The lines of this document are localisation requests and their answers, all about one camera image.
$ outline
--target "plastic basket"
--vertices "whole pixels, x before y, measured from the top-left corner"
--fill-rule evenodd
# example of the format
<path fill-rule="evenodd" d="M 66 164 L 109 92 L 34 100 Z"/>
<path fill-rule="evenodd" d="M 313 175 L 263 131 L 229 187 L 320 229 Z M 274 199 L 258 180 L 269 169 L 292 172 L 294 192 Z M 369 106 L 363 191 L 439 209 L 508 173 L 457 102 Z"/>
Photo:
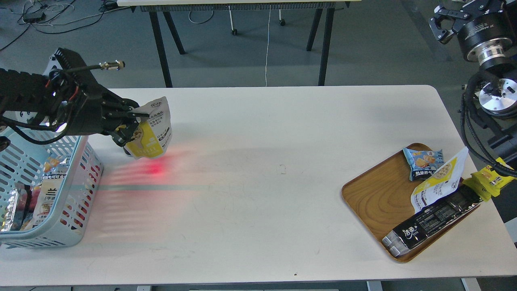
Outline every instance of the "plastic basket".
<path fill-rule="evenodd" d="M 39 138 L 47 133 L 38 132 Z M 84 235 L 103 166 L 87 137 L 66 136 L 47 145 L 36 145 L 11 129 L 3 132 L 11 145 L 0 152 L 0 213 L 8 205 L 15 183 L 36 185 L 42 180 L 43 165 L 51 153 L 71 155 L 70 168 L 47 218 L 26 231 L 2 231 L 0 243 L 21 248 L 47 248 L 77 244 Z"/>

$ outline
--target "white snack bag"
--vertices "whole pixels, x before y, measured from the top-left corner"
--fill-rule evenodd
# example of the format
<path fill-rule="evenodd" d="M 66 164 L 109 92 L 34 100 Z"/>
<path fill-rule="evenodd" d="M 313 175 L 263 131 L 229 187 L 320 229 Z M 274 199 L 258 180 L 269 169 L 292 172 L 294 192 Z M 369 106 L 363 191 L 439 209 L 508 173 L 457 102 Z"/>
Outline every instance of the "white snack bag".
<path fill-rule="evenodd" d="M 415 208 L 415 213 L 458 188 L 467 156 L 468 148 L 464 147 L 413 190 L 411 204 Z"/>
<path fill-rule="evenodd" d="M 147 113 L 149 118 L 138 125 L 133 134 L 133 140 L 128 142 L 124 148 L 135 159 L 157 158 L 163 155 L 172 136 L 171 112 L 167 98 L 158 98 L 131 110 L 131 112 Z"/>

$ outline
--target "yellow snack bag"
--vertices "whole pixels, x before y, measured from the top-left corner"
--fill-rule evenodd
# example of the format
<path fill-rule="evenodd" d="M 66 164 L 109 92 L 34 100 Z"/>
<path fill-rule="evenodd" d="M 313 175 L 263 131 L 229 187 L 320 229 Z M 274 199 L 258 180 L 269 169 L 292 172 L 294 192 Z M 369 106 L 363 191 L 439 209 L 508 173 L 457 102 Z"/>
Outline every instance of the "yellow snack bag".
<path fill-rule="evenodd" d="M 458 188 L 467 156 L 468 148 L 464 147 L 413 190 L 411 204 L 415 213 Z"/>
<path fill-rule="evenodd" d="M 510 168 L 505 162 L 503 162 L 503 159 L 497 158 L 496 161 Z M 499 194 L 501 194 L 501 189 L 515 179 L 514 177 L 499 175 L 492 166 L 486 166 L 481 170 L 472 173 L 472 177 L 476 179 L 482 187 L 485 188 L 486 192 L 493 197 L 499 196 Z"/>
<path fill-rule="evenodd" d="M 172 136 L 167 98 L 153 100 L 132 112 L 148 113 L 149 118 L 138 125 L 133 133 L 133 140 L 124 148 L 134 158 L 156 158 L 164 154 Z"/>

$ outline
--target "white table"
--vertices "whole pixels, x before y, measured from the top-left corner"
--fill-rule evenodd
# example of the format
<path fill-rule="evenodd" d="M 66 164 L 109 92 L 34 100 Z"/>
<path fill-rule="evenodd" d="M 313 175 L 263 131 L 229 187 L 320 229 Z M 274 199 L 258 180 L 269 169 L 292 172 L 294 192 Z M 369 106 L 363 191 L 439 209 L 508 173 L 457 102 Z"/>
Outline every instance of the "white table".
<path fill-rule="evenodd" d="M 343 184 L 410 143 L 446 158 L 462 148 L 432 87 L 113 92 L 140 104 L 169 98 L 169 150 L 134 161 L 109 137 L 91 136 L 105 172 L 83 240 L 0 248 L 1 286 L 517 274 L 517 250 L 491 202 L 401 264 L 341 198 Z M 468 160 L 464 177 L 473 171 Z"/>
<path fill-rule="evenodd" d="M 153 27 L 153 35 L 155 38 L 156 49 L 158 51 L 158 58 L 165 81 L 165 87 L 172 88 L 171 73 L 169 71 L 169 63 L 163 45 L 163 39 L 158 21 L 157 12 L 163 12 L 163 16 L 167 22 L 167 26 L 172 34 L 179 54 L 186 54 L 183 44 L 181 43 L 176 25 L 172 19 L 170 11 L 194 11 L 194 10 L 226 10 L 230 11 L 230 21 L 232 23 L 232 34 L 236 35 L 237 30 L 233 27 L 232 10 L 257 10 L 257 9 L 303 9 L 315 8 L 314 19 L 312 22 L 309 40 L 307 42 L 306 50 L 312 51 L 314 38 L 318 29 L 323 8 L 327 10 L 327 17 L 325 20 L 325 30 L 323 35 L 322 57 L 320 61 L 320 75 L 318 77 L 318 86 L 325 85 L 325 78 L 327 75 L 328 53 L 330 50 L 330 39 L 332 34 L 332 24 L 334 20 L 334 11 L 336 9 L 336 2 L 345 2 L 348 6 L 351 1 L 337 0 L 117 0 L 119 6 L 140 6 L 144 12 L 149 12 L 151 26 Z"/>

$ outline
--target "wooden tray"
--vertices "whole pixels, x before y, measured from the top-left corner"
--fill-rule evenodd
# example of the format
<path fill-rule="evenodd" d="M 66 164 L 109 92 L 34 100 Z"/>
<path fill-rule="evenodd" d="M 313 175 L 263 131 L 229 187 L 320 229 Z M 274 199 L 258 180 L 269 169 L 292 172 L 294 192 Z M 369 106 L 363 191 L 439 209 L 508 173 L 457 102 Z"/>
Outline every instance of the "wooden tray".
<path fill-rule="evenodd" d="M 431 150 L 422 143 L 413 143 L 408 148 L 422 151 Z M 415 214 L 409 198 L 416 186 L 422 182 L 422 180 L 410 181 L 409 172 L 409 165 L 404 153 L 400 151 L 346 183 L 342 188 L 345 202 L 391 257 L 393 256 L 384 247 L 381 240 L 394 227 Z M 412 260 L 466 216 L 426 239 L 409 253 L 393 258 L 403 263 Z"/>

